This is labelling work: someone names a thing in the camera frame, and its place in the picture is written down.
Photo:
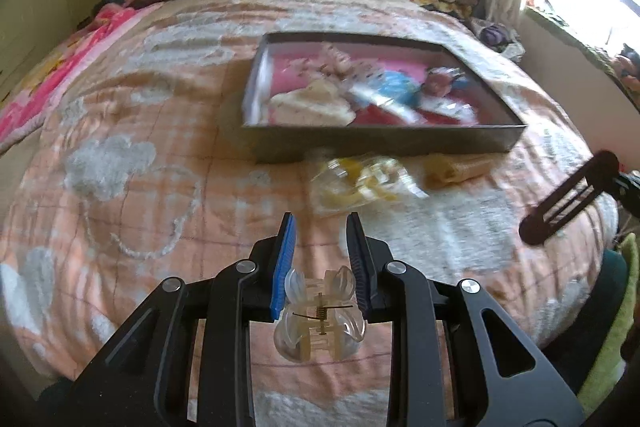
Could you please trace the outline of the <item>dark maroon long hair clip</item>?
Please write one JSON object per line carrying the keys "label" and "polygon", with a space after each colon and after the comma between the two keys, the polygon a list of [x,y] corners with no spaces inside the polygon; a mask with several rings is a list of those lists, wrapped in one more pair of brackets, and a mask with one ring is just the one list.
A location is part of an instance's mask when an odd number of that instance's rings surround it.
{"label": "dark maroon long hair clip", "polygon": [[518,227],[520,239],[540,246],[576,218],[600,195],[608,193],[620,173],[617,156],[601,150],[582,164],[551,194],[529,211]]}

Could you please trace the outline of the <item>blue square hair clip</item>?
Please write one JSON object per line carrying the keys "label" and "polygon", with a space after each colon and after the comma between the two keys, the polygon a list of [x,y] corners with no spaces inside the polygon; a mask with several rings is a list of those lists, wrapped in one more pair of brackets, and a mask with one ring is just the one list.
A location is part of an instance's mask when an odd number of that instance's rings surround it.
{"label": "blue square hair clip", "polygon": [[452,92],[469,91],[474,86],[474,81],[465,75],[459,75],[451,81],[450,88]]}

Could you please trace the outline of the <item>clothes on window sill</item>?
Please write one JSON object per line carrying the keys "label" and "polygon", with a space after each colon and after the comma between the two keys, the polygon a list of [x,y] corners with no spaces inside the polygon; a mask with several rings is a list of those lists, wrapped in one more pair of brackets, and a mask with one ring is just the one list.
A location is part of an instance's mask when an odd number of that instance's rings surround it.
{"label": "clothes on window sill", "polygon": [[639,112],[639,53],[623,43],[618,52],[588,43],[552,10],[548,0],[526,0],[524,13],[562,43],[578,51],[596,69],[610,78]]}

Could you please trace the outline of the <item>orange cloud pattern quilt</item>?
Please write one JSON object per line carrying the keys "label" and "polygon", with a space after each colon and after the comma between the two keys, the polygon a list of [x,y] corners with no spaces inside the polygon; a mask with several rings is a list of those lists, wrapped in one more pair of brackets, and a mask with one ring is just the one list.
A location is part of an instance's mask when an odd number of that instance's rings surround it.
{"label": "orange cloud pattern quilt", "polygon": [[2,157],[2,343],[36,381],[75,378],[161,280],[213,277],[298,222],[308,274],[346,262],[345,219],[314,208],[311,170],[258,165],[239,126],[258,41],[334,30],[456,52],[526,124],[486,176],[361,211],[366,231],[427,277],[474,277],[536,343],[584,305],[617,229],[603,196],[544,247],[518,222],[589,157],[564,110],[453,18],[404,0],[180,0],[146,14]]}

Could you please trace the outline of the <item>pink cartoon blanket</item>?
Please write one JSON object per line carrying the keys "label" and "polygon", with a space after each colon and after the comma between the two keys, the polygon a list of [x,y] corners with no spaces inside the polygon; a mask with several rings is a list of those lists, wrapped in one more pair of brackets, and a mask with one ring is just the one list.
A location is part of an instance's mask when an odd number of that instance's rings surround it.
{"label": "pink cartoon blanket", "polygon": [[1,150],[37,130],[58,107],[75,79],[120,37],[160,7],[142,9],[109,3],[36,64],[1,101]]}

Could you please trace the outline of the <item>polka dot fabric bow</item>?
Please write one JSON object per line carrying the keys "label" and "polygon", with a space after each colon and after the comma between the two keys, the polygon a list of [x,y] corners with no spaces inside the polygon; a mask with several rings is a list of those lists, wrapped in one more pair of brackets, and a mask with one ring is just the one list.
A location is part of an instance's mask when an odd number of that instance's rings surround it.
{"label": "polka dot fabric bow", "polygon": [[331,81],[378,78],[384,75],[384,67],[377,60],[353,58],[334,44],[322,43],[316,57],[296,58],[292,69],[310,79],[326,78]]}

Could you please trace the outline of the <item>earring card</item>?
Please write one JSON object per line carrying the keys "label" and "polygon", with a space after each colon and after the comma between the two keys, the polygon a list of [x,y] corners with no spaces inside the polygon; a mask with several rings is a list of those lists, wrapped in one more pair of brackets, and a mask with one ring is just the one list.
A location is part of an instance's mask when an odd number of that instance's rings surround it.
{"label": "earring card", "polygon": [[454,98],[422,98],[419,108],[423,112],[446,117],[458,124],[466,124],[467,126],[478,124],[475,108]]}

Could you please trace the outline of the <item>white card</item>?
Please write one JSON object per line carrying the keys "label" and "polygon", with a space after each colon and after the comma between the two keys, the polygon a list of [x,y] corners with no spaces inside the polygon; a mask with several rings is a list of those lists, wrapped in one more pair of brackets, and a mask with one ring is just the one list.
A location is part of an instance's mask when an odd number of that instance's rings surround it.
{"label": "white card", "polygon": [[419,126],[424,123],[416,110],[362,83],[354,84],[349,89],[349,95],[360,109],[376,109],[378,113],[385,114],[387,119],[393,119],[395,124]]}

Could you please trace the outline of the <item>clear pearl claw clip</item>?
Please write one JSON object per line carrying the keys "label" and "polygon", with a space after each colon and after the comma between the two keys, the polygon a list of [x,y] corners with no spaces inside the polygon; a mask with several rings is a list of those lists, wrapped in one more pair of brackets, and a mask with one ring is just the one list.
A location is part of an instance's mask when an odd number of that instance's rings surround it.
{"label": "clear pearl claw clip", "polygon": [[356,281],[343,265],[321,279],[296,269],[284,280],[285,306],[273,341],[281,357],[294,363],[315,359],[343,361],[360,348],[367,332],[356,303]]}

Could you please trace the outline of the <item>grey tray box pink inside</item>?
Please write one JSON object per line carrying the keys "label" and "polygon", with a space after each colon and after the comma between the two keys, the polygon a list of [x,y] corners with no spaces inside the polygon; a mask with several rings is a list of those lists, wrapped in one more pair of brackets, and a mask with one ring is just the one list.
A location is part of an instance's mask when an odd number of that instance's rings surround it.
{"label": "grey tray box pink inside", "polygon": [[338,32],[259,43],[240,135],[260,161],[380,153],[506,153],[526,124],[449,46]]}

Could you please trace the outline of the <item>floral fabric laundry bag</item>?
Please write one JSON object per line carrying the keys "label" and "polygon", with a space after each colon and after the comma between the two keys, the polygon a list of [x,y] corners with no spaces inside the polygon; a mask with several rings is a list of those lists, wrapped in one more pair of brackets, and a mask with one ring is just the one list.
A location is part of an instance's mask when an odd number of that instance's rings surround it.
{"label": "floral fabric laundry bag", "polygon": [[470,19],[470,27],[475,37],[489,49],[511,62],[521,61],[525,54],[525,48],[515,29],[476,17]]}

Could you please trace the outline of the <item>amber spiral hair clip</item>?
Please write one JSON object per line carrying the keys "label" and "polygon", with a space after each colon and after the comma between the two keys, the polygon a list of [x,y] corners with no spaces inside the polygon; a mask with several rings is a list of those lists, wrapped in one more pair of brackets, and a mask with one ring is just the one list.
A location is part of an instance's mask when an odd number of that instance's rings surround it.
{"label": "amber spiral hair clip", "polygon": [[491,155],[428,155],[424,160],[424,181],[430,187],[444,187],[485,176],[494,165]]}

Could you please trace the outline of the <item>cream claw hair clip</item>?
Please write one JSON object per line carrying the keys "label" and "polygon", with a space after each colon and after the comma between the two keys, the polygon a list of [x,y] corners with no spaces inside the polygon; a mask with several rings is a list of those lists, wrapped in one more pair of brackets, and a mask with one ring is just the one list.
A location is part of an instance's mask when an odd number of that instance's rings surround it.
{"label": "cream claw hair clip", "polygon": [[273,95],[268,115],[271,124],[290,127],[346,127],[356,119],[349,101],[326,80]]}

